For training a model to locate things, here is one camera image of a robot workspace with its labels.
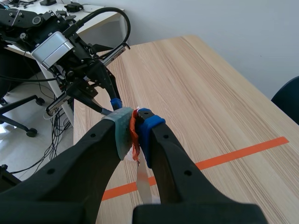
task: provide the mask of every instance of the robotic arm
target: robotic arm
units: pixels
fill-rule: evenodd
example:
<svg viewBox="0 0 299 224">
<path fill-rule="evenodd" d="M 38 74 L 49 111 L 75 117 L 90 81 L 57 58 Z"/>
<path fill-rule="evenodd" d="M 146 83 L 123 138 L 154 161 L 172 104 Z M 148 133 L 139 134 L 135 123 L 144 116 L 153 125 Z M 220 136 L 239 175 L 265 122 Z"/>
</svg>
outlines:
<svg viewBox="0 0 299 224">
<path fill-rule="evenodd" d="M 109 114 L 76 145 L 0 194 L 0 223 L 95 223 L 108 181 L 123 160 L 119 152 L 132 145 L 126 129 L 131 113 L 124 107 Z M 205 178 L 164 119 L 142 109 L 135 127 L 161 204 L 137 206 L 134 224 L 267 223 L 257 205 L 231 200 Z"/>
<path fill-rule="evenodd" d="M 120 13 L 127 22 L 127 35 L 115 49 L 86 44 L 76 33 L 86 22 L 104 12 Z M 99 113 L 109 114 L 111 111 L 102 108 L 93 99 L 98 94 L 95 90 L 97 86 L 108 92 L 114 110 L 122 107 L 115 77 L 106 66 L 126 50 L 129 34 L 127 15 L 112 7 L 98 9 L 78 21 L 66 16 L 64 11 L 36 14 L 0 9 L 0 47 L 14 45 L 30 52 L 61 86 L 63 94 L 47 107 L 50 116 L 71 97 Z M 105 50 L 110 51 L 102 56 L 97 55 Z"/>
<path fill-rule="evenodd" d="M 107 11 L 125 17 L 128 33 L 117 48 L 97 56 L 108 48 L 86 44 L 76 31 Z M 106 68 L 127 47 L 129 33 L 128 17 L 117 8 L 96 10 L 77 22 L 52 11 L 36 14 L 0 9 L 0 45 L 13 44 L 30 52 L 64 90 L 47 108 L 49 115 L 70 97 L 108 115 L 76 145 L 24 182 L 6 167 L 0 169 L 1 224 L 95 223 L 107 183 L 123 160 L 120 155 L 132 145 L 127 128 L 132 110 L 121 108 L 115 77 Z M 94 101 L 96 86 L 106 89 L 116 111 L 111 113 Z M 219 192 L 191 161 L 163 119 L 150 110 L 140 110 L 135 128 L 154 172 L 161 204 L 137 206 L 134 224 L 267 223 L 257 205 L 235 202 Z"/>
</svg>

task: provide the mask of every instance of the light wood tabletop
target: light wood tabletop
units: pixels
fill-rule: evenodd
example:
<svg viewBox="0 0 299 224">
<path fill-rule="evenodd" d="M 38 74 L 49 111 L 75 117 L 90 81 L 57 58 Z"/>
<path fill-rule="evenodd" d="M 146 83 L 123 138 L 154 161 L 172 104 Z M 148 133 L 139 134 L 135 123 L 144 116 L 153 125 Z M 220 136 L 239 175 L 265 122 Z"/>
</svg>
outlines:
<svg viewBox="0 0 299 224">
<path fill-rule="evenodd" d="M 299 126 L 198 37 L 132 46 L 109 69 L 123 105 L 146 107 L 166 119 L 219 191 L 258 204 L 269 223 L 298 223 Z M 96 100 L 112 109 L 108 94 L 98 90 Z M 74 113 L 76 143 L 102 116 L 78 101 Z M 199 163 L 243 148 L 251 155 L 220 165 Z M 125 160 L 107 190 L 135 181 L 136 163 Z M 158 195 L 156 185 L 151 189 Z M 131 223 L 133 209 L 141 203 L 134 190 L 106 198 L 97 223 Z"/>
</svg>

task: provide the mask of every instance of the cable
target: cable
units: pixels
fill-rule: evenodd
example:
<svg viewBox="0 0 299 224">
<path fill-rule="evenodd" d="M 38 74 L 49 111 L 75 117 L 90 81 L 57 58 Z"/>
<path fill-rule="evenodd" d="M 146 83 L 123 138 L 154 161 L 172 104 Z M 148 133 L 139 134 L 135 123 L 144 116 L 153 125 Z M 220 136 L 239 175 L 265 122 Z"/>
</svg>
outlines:
<svg viewBox="0 0 299 224">
<path fill-rule="evenodd" d="M 27 83 L 38 83 L 38 82 L 49 82 L 49 81 L 56 81 L 57 78 L 49 78 L 49 79 L 39 79 L 39 80 L 29 80 L 29 79 L 21 79 L 21 78 L 10 78 L 7 76 L 0 75 L 0 78 L 8 80 L 8 81 L 14 81 L 14 82 L 27 82 Z"/>
<path fill-rule="evenodd" d="M 29 65 L 28 62 L 26 61 L 25 54 L 26 54 L 26 51 L 25 51 L 24 54 L 23 54 L 23 61 L 25 62 L 25 64 L 27 65 L 27 67 L 31 70 L 32 74 L 34 74 L 34 75 L 36 76 L 36 79 L 38 80 L 38 77 L 37 77 L 36 72 L 30 67 L 30 65 Z M 54 99 L 54 98 L 52 98 L 52 97 L 49 97 L 47 94 L 43 93 L 42 88 L 41 88 L 41 83 L 38 82 L 38 84 L 39 84 L 39 90 L 41 91 L 41 93 L 42 93 L 44 96 L 46 96 L 46 97 L 48 97 L 48 98 L 50 98 L 50 99 Z"/>
<path fill-rule="evenodd" d="M 36 84 L 36 83 L 24 83 L 24 84 L 21 84 L 21 85 L 40 85 L 46 89 L 48 89 L 50 92 L 52 92 L 54 94 L 54 92 L 52 91 L 52 89 L 50 89 L 49 87 L 45 86 L 45 85 L 42 85 L 42 84 Z"/>
<path fill-rule="evenodd" d="M 52 128 L 51 128 L 51 144 L 50 146 L 45 150 L 43 156 L 33 165 L 31 165 L 30 167 L 26 168 L 26 169 L 22 169 L 19 171 L 15 171 L 15 172 L 11 172 L 11 174 L 17 174 L 23 171 L 27 171 L 31 168 L 33 168 L 34 166 L 37 166 L 37 168 L 35 169 L 34 173 L 35 174 L 39 167 L 41 166 L 41 164 L 43 163 L 43 161 L 45 160 L 46 157 L 49 157 L 49 160 L 54 159 L 57 156 L 57 147 L 59 142 L 61 141 L 62 137 L 63 137 L 63 133 L 65 130 L 67 130 L 70 126 L 71 123 L 68 121 L 63 129 L 60 129 L 60 118 L 62 115 L 64 115 L 64 112 L 62 114 L 60 114 L 60 112 L 62 111 L 62 109 L 58 110 L 58 112 L 56 113 L 55 117 L 51 118 L 51 123 L 52 123 Z"/>
<path fill-rule="evenodd" d="M 130 20 L 127 16 L 127 14 L 125 14 L 122 10 L 118 9 L 118 8 L 114 8 L 114 7 L 105 7 L 105 8 L 99 8 L 93 12 L 91 12 L 89 15 L 85 16 L 83 19 L 81 20 L 78 20 L 75 24 L 80 28 L 82 26 L 84 26 L 84 24 L 88 21 L 90 21 L 92 18 L 94 18 L 95 16 L 99 15 L 99 14 L 102 14 L 102 13 L 106 13 L 106 12 L 116 12 L 116 13 L 119 13 L 121 14 L 126 23 L 127 23 L 127 34 L 124 38 L 124 40 L 122 41 L 122 43 L 124 42 L 127 42 L 129 36 L 130 36 L 130 33 L 131 33 L 131 23 L 130 23 Z M 114 48 L 113 50 L 103 54 L 100 59 L 105 59 L 106 57 L 108 57 L 109 55 L 111 55 L 114 51 L 116 51 L 121 45 L 122 43 L 117 46 L 116 48 Z"/>
</svg>

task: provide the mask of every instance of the orange tape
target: orange tape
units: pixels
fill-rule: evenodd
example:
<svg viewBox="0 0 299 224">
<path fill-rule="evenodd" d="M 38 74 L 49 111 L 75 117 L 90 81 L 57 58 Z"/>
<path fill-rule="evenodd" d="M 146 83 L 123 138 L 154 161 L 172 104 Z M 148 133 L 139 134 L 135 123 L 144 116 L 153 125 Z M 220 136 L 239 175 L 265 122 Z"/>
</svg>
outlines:
<svg viewBox="0 0 299 224">
<path fill-rule="evenodd" d="M 235 159 L 242 158 L 247 155 L 251 155 L 254 153 L 258 153 L 258 152 L 267 150 L 269 148 L 277 147 L 277 146 L 286 144 L 288 142 L 289 141 L 285 137 L 279 137 L 276 139 L 272 139 L 270 141 L 265 141 L 265 142 L 259 143 L 254 146 L 239 149 L 239 150 L 233 151 L 231 153 L 226 153 L 224 155 L 216 156 L 216 157 L 208 159 L 208 160 L 197 162 L 196 166 L 200 170 L 207 169 L 207 168 L 214 167 L 214 166 L 217 166 L 217 165 L 225 163 L 225 162 L 229 162 L 229 161 L 232 161 Z M 156 183 L 157 182 L 153 176 L 149 178 L 150 186 L 155 185 Z M 108 200 L 113 197 L 121 196 L 121 195 L 124 195 L 127 193 L 131 193 L 136 190 L 137 190 L 136 182 L 128 183 L 128 184 L 119 186 L 117 188 L 112 188 L 112 189 L 105 191 L 102 201 Z"/>
</svg>

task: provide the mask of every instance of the white desk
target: white desk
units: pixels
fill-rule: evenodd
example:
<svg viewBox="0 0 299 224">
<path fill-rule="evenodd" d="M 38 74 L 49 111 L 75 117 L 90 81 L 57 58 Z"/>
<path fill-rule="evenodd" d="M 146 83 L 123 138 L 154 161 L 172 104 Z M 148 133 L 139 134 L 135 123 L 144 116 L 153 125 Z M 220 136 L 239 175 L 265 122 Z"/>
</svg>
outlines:
<svg viewBox="0 0 299 224">
<path fill-rule="evenodd" d="M 17 9 L 25 10 L 25 11 L 32 11 L 32 12 L 36 12 L 37 14 L 45 13 L 45 12 L 48 12 L 49 10 L 51 10 L 53 12 L 55 12 L 57 10 L 66 11 L 64 4 L 57 3 L 52 6 L 41 6 L 39 3 L 40 1 L 35 2 L 33 5 L 28 5 L 26 9 L 24 9 L 23 6 L 20 6 Z M 102 6 L 94 6 L 94 5 L 84 5 L 84 10 L 87 12 L 92 12 L 99 8 L 103 8 L 103 7 Z M 75 20 L 80 20 L 89 14 L 87 12 L 80 11 L 80 12 L 76 12 L 76 13 L 67 13 L 67 14 L 75 15 L 76 16 Z M 87 31 L 90 31 L 93 28 L 102 26 L 110 21 L 114 21 L 114 20 L 118 19 L 120 16 L 121 15 L 119 13 L 114 13 L 114 12 L 100 14 L 100 15 L 94 17 L 93 19 L 91 19 L 90 21 L 88 21 L 87 23 L 85 23 L 85 25 L 77 31 L 77 34 L 81 35 Z M 15 53 L 22 54 L 22 55 L 24 55 L 24 53 L 25 53 L 23 50 L 19 49 L 16 46 L 9 46 L 7 49 L 11 50 Z M 25 56 L 32 58 L 30 53 L 26 53 Z M 41 66 L 40 66 L 40 68 L 46 78 L 53 78 L 53 75 L 50 72 L 48 72 L 46 69 L 44 69 Z M 59 89 L 57 82 L 51 81 L 51 82 L 49 82 L 49 85 L 52 88 L 53 92 L 55 93 L 56 97 L 59 97 L 61 95 L 61 91 Z M 64 105 L 62 105 L 62 108 L 63 108 L 65 114 L 67 115 L 67 117 L 69 118 L 69 120 L 71 121 L 71 124 L 73 125 L 74 116 L 73 116 L 73 113 L 72 113 L 70 107 L 67 104 L 64 104 Z"/>
</svg>

